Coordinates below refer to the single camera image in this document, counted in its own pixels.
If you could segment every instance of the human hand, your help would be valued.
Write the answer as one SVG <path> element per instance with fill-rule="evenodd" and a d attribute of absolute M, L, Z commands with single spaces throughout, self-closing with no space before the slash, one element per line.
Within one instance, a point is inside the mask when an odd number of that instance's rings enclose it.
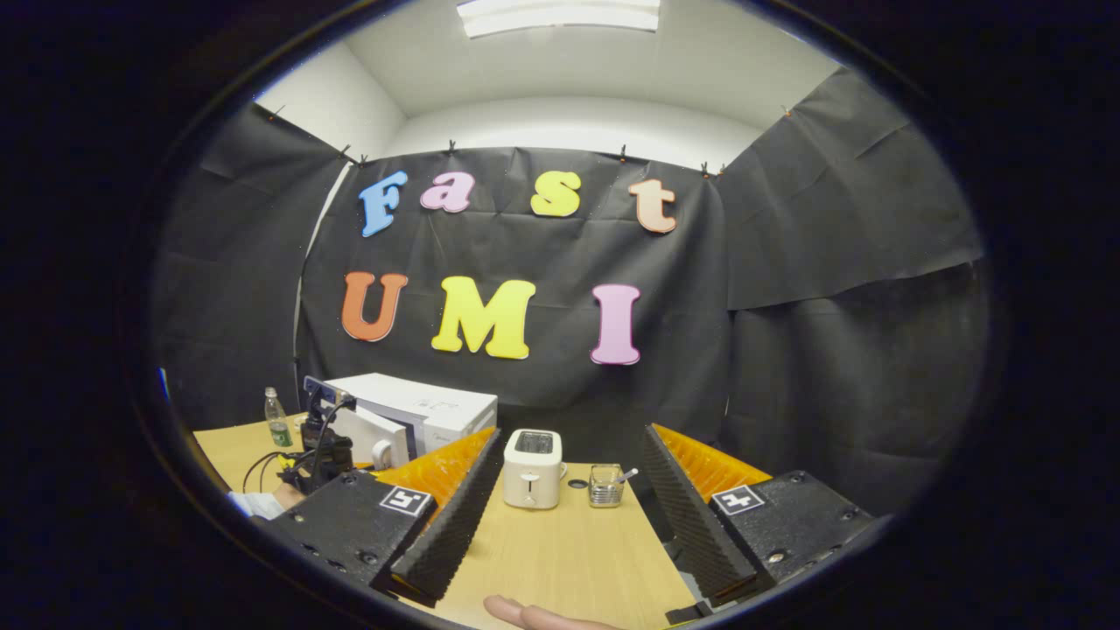
<path fill-rule="evenodd" d="M 492 615 L 523 630 L 620 630 L 598 621 L 568 619 L 540 606 L 523 606 L 502 595 L 491 595 L 483 600 L 483 606 Z"/>
<path fill-rule="evenodd" d="M 304 500 L 304 493 L 290 483 L 281 483 L 280 488 L 272 491 L 272 495 L 276 497 L 277 502 L 284 511 L 292 509 L 296 503 Z"/>

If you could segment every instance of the black curtain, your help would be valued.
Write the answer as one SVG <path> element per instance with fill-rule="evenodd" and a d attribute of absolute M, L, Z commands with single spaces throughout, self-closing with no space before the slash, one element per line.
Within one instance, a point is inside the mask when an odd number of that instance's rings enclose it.
<path fill-rule="evenodd" d="M 407 173 L 408 184 L 400 188 L 393 223 L 362 237 L 358 195 L 398 170 Z M 476 179 L 470 206 L 457 214 L 421 206 L 432 178 L 456 170 Z M 533 214 L 534 182 L 549 170 L 579 175 L 575 214 Z M 628 186 L 650 178 L 675 193 L 675 202 L 665 204 L 665 214 L 678 221 L 668 234 L 637 222 Z M 568 461 L 640 466 L 641 430 L 648 423 L 708 441 L 719 433 L 731 341 L 724 225 L 712 179 L 641 159 L 503 148 L 392 157 L 353 168 L 305 270 L 302 364 L 319 378 L 382 372 L 496 393 L 500 426 L 559 432 Z M 382 341 L 357 341 L 342 327 L 344 277 L 351 271 L 408 277 L 392 332 Z M 474 278 L 484 302 L 505 280 L 536 286 L 525 319 L 528 359 L 431 348 L 446 298 L 440 282 L 448 276 Z M 599 333 L 591 289 L 608 282 L 642 291 L 633 307 L 633 341 L 642 353 L 634 365 L 600 365 L 589 356 Z M 377 318 L 381 298 L 379 281 L 366 296 L 367 322 Z M 648 498 L 641 475 L 633 488 Z"/>
<path fill-rule="evenodd" d="M 159 242 L 155 344 L 193 429 L 264 419 L 264 388 L 295 411 L 296 286 L 342 170 L 338 151 L 251 105 L 186 175 Z"/>
<path fill-rule="evenodd" d="M 586 151 L 466 149 L 400 156 L 345 175 L 306 132 L 243 112 L 184 182 L 165 232 L 155 304 L 169 392 L 190 428 L 261 416 L 277 387 L 299 408 L 290 335 L 302 272 L 300 373 L 384 372 L 500 397 L 506 428 L 556 429 L 570 461 L 638 465 L 657 421 L 773 473 L 804 469 L 876 513 L 928 479 L 959 433 L 988 340 L 988 280 L 968 205 L 936 150 L 841 70 L 721 177 Z M 398 172 L 394 221 L 361 235 L 358 195 Z M 441 173 L 476 185 L 457 214 L 420 205 Z M 534 215 L 547 170 L 579 174 L 580 207 Z M 674 191 L 669 234 L 642 228 L 631 184 Z M 404 274 L 393 331 L 342 327 L 344 277 Z M 488 300 L 536 285 L 523 361 L 431 348 L 448 276 Z M 598 365 L 591 288 L 637 286 L 635 365 Z M 365 300 L 377 318 L 381 285 Z M 636 493 L 648 499 L 640 475 Z M 651 517 L 666 534 L 656 510 Z"/>
<path fill-rule="evenodd" d="M 969 411 L 990 282 L 937 151 L 841 68 L 729 165 L 728 453 L 872 513 L 931 479 Z"/>

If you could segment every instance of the letter f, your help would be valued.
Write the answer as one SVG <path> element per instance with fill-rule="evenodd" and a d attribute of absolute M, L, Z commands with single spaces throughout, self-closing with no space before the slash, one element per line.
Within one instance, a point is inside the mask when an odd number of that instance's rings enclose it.
<path fill-rule="evenodd" d="M 401 203 L 401 194 L 396 187 L 403 186 L 408 180 L 409 176 L 403 170 L 398 170 L 362 191 L 358 198 L 365 203 L 365 229 L 362 230 L 363 237 L 372 237 L 389 228 L 393 222 L 393 217 L 385 211 L 393 210 L 396 207 L 396 204 Z"/>

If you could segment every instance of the white toaster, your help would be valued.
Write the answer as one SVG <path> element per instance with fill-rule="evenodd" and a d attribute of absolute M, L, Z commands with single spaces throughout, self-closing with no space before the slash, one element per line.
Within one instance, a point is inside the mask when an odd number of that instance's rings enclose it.
<path fill-rule="evenodd" d="M 568 472 L 561 458 L 560 434 L 519 428 L 505 445 L 503 497 L 516 508 L 548 510 L 560 499 L 560 479 Z"/>

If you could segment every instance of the orange letter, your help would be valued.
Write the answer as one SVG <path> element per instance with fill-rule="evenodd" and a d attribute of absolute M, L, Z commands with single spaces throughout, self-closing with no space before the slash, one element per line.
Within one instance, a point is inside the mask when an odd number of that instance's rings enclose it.
<path fill-rule="evenodd" d="M 365 290 L 373 284 L 373 274 L 352 271 L 346 274 L 346 297 L 343 299 L 343 328 L 349 336 L 361 341 L 381 341 L 393 330 L 396 318 L 396 300 L 401 287 L 409 279 L 400 274 L 385 274 L 381 277 L 381 286 L 385 293 L 381 298 L 381 314 L 377 321 L 370 324 L 362 318 L 362 307 L 365 306 Z"/>
<path fill-rule="evenodd" d="M 637 195 L 637 222 L 651 232 L 672 232 L 676 220 L 661 212 L 661 202 L 676 201 L 672 191 L 661 189 L 661 179 L 646 179 L 629 187 L 632 195 Z"/>

